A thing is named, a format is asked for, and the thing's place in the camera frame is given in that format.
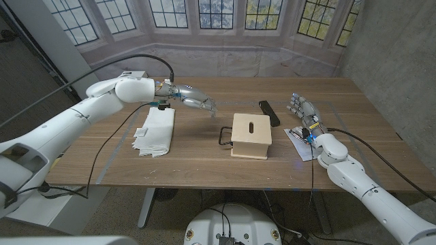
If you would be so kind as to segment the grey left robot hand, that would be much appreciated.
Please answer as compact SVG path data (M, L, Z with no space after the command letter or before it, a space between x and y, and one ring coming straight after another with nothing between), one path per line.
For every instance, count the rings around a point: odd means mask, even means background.
M186 84L174 84L169 80L155 82L155 97L162 100L175 99L190 108L206 110L215 117L215 101L201 90Z

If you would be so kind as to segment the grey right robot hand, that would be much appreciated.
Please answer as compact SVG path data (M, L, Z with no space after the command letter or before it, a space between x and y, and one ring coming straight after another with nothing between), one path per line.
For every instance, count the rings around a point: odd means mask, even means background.
M320 111L303 96L293 93L287 109L301 119L303 127L308 129L312 136L317 137L328 132L322 122Z

